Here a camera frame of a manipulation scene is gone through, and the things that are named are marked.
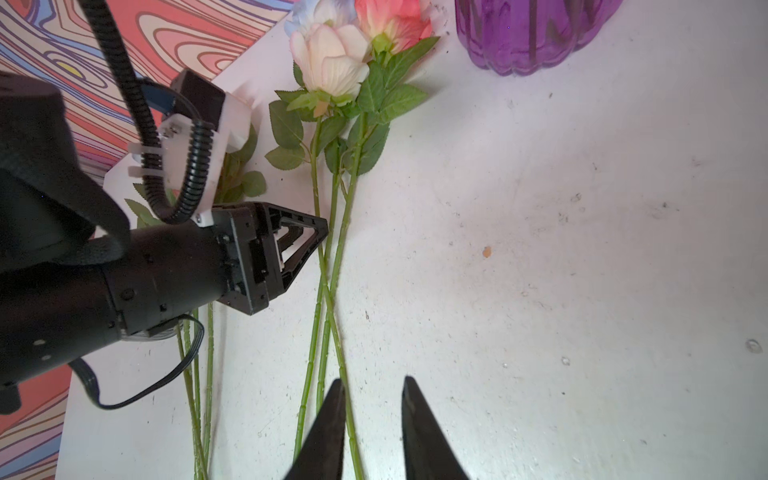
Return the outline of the pink spray rose bunch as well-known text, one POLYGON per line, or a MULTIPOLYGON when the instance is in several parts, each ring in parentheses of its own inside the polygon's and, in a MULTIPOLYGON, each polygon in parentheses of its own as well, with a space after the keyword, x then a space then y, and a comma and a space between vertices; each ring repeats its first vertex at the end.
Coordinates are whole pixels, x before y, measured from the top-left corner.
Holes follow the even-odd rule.
MULTIPOLYGON (((267 191, 266 180, 261 172, 245 171, 255 153, 257 142, 258 135, 251 128, 243 147, 225 155, 214 196, 216 203, 235 203, 244 200, 247 195, 259 196, 267 191)), ((214 306, 209 303, 204 308, 191 311, 190 315, 205 324, 205 341, 191 366, 183 373, 183 379, 191 415, 193 477, 207 479, 213 442, 214 306)))

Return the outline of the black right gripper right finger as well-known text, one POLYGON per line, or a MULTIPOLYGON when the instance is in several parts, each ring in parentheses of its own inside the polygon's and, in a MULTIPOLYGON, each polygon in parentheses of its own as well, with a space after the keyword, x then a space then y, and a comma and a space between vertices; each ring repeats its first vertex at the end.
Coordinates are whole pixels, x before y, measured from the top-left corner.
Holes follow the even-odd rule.
POLYGON ((407 480, 469 479, 412 376, 404 379, 401 424, 407 480))

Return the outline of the purple blue glass vase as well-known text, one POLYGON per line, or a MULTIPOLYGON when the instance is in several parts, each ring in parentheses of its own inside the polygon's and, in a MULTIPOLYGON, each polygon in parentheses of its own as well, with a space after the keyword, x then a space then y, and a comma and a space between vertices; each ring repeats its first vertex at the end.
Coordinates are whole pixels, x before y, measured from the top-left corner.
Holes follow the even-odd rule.
POLYGON ((528 76, 588 45, 621 5, 621 0, 457 0, 457 36, 478 68, 528 76))

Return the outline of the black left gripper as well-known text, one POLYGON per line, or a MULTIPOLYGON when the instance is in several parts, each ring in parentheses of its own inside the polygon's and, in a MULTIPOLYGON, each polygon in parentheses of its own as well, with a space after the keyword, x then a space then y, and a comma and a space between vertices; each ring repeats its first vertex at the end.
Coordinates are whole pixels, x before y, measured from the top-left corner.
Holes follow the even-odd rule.
POLYGON ((220 205, 212 214, 228 276, 219 301, 249 316, 289 289, 329 233, 322 217, 264 202, 220 205))

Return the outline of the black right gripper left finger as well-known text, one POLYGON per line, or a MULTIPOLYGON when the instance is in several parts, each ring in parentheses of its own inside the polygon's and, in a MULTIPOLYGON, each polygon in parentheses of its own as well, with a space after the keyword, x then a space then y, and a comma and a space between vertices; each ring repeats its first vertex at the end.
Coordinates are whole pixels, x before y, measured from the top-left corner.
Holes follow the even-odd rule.
POLYGON ((298 457, 285 480, 342 478, 346 429, 346 390, 333 381, 298 457))

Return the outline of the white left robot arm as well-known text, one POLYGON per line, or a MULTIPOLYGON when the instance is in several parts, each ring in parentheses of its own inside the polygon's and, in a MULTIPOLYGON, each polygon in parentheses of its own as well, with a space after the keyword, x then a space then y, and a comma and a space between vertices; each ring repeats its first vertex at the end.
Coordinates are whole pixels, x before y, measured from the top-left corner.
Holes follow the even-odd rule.
POLYGON ((229 138, 226 95, 137 76, 108 5, 81 9, 139 134, 137 174, 158 224, 132 229, 80 168, 61 91, 1 76, 1 411, 62 365, 100 399, 85 356, 151 339, 218 301, 253 315, 285 293, 327 237, 323 218, 213 197, 229 138))

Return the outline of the red pink rose stem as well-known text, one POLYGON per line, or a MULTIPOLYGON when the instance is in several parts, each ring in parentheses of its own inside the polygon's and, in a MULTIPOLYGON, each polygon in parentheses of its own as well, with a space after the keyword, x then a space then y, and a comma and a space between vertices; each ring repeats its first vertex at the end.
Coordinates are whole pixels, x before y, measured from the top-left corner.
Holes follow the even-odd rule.
POLYGON ((438 41, 427 9, 420 1, 350 1, 352 21, 368 40, 370 74, 358 95, 359 109, 372 127, 363 143, 360 177, 381 157, 392 121, 427 98, 406 82, 406 75, 438 41))

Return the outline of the cream peach rose stem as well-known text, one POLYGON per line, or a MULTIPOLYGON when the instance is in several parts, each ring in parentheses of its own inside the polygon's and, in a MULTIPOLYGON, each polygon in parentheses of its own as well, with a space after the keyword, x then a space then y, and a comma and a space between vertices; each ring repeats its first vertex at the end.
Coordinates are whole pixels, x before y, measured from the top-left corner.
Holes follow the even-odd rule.
POLYGON ((363 143, 372 127, 358 102, 371 64, 370 44, 354 24, 314 23, 305 33, 292 33, 289 47, 300 87, 279 92, 269 105, 277 146, 266 158, 285 171, 309 165, 315 203, 320 201, 319 164, 326 163, 331 173, 329 233, 318 249, 320 278, 297 414, 294 448, 299 450, 305 440, 310 395, 325 393, 329 353, 336 354, 341 379, 348 378, 336 297, 363 143))

